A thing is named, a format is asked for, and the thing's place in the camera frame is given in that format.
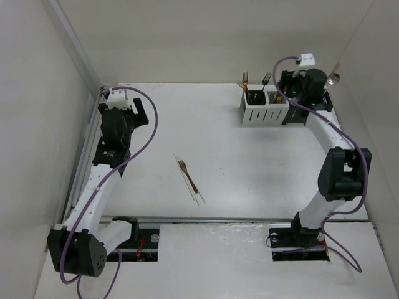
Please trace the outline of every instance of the white wall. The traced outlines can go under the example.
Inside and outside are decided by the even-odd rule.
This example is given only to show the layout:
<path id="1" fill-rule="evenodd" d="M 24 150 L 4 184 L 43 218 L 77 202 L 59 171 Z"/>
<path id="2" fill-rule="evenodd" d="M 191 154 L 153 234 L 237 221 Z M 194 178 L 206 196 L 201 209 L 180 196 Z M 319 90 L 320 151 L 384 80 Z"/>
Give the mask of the white wall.
<path id="1" fill-rule="evenodd" d="M 104 84 L 260 82 L 313 52 L 329 72 L 373 0 L 60 0 Z"/>
<path id="2" fill-rule="evenodd" d="M 343 54 L 340 69 L 347 86 L 342 98 L 357 105 L 370 137 L 363 145 L 373 148 L 367 210 L 399 290 L 399 0 L 374 2 Z"/>
<path id="3" fill-rule="evenodd" d="M 40 0 L 0 1 L 0 297 L 32 298 L 88 88 Z"/>

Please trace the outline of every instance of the screw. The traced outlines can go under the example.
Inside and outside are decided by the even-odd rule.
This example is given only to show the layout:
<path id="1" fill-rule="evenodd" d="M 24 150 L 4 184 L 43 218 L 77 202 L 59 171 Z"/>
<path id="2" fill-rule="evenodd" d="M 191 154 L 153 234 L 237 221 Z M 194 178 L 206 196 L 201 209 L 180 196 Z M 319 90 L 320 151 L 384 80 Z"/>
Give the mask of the screw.
<path id="1" fill-rule="evenodd" d="M 159 236 L 159 235 L 153 234 L 153 235 L 151 236 L 151 242 L 153 242 L 153 243 L 158 243 L 159 240 L 160 240 L 160 236 Z"/>
<path id="2" fill-rule="evenodd" d="M 273 232 L 272 234 L 270 234 L 270 241 L 272 242 L 277 242 L 279 239 L 277 238 L 277 234 L 275 232 Z"/>
<path id="3" fill-rule="evenodd" d="M 319 232 L 317 235 L 317 240 L 323 242 L 325 240 L 324 234 L 322 232 Z"/>

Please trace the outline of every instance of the fork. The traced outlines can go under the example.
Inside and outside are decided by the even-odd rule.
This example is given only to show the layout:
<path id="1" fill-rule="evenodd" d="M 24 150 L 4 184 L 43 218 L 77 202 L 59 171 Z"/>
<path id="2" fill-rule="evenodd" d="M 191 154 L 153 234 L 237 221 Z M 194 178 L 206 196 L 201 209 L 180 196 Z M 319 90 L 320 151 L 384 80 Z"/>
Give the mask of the fork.
<path id="1" fill-rule="evenodd" d="M 246 87 L 242 82 L 237 81 L 237 85 L 240 86 L 246 92 Z"/>
<path id="2" fill-rule="evenodd" d="M 190 175 L 188 174 L 186 163 L 184 163 L 184 161 L 183 161 L 183 160 L 180 160 L 179 158 L 177 158 L 177 163 L 179 164 L 180 169 L 186 174 L 186 176 L 187 176 L 187 178 L 188 178 L 188 181 L 190 182 L 191 187 L 192 187 L 193 190 L 194 190 L 194 193 L 195 193 L 195 194 L 198 194 L 198 193 L 199 193 L 199 192 L 198 192 L 198 189 L 197 189 L 197 187 L 195 186 L 193 180 L 190 178 Z"/>
<path id="3" fill-rule="evenodd" d="M 245 86 L 246 91 L 248 91 L 248 71 L 243 72 L 243 84 Z"/>
<path id="4" fill-rule="evenodd" d="M 264 91 L 264 87 L 269 84 L 270 78 L 272 77 L 272 73 L 267 72 L 266 75 L 264 76 L 263 80 L 262 80 L 262 84 L 263 84 L 263 88 L 262 91 Z"/>

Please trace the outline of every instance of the white tabletop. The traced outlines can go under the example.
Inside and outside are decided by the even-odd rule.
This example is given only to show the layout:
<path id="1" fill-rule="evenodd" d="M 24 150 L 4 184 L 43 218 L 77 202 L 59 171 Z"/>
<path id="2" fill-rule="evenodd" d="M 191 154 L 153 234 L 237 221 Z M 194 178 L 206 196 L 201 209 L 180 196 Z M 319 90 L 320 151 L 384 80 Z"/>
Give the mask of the white tabletop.
<path id="1" fill-rule="evenodd" d="M 291 219 L 315 195 L 325 158 L 315 136 L 304 126 L 243 127 L 237 85 L 131 86 L 155 101 L 159 129 L 153 143 L 128 165 L 104 215 Z M 150 119 L 132 135 L 135 153 L 153 130 L 154 113 L 144 97 L 128 96 L 142 98 Z M 174 154 L 187 164 L 205 204 L 193 201 Z M 340 210 L 357 204 L 355 199 Z M 336 218 L 368 219 L 364 207 Z"/>
<path id="2" fill-rule="evenodd" d="M 273 262 L 265 224 L 163 225 L 158 261 L 124 262 L 109 299 L 398 299 L 371 223 L 328 223 L 326 229 L 363 273 L 334 253 L 330 262 Z M 109 262 L 98 278 L 84 277 L 85 298 L 103 298 L 115 269 Z M 47 254 L 35 299 L 76 297 L 75 284 L 62 284 Z"/>

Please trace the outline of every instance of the fork handle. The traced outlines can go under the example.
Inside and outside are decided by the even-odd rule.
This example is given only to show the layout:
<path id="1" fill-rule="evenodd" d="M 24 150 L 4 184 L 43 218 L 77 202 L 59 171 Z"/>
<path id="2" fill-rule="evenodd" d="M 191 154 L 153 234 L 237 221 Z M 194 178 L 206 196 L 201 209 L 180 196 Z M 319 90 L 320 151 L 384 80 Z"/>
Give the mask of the fork handle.
<path id="1" fill-rule="evenodd" d="M 195 193 L 195 194 L 198 194 L 198 189 L 197 189 L 197 187 L 195 186 L 193 180 L 190 178 L 190 175 L 188 174 L 187 171 L 184 171 L 184 173 L 186 174 L 186 176 L 187 176 L 187 178 L 188 178 L 188 181 L 190 182 L 190 185 L 191 185 L 191 187 L 192 187 L 193 190 L 194 190 L 194 193 Z"/>

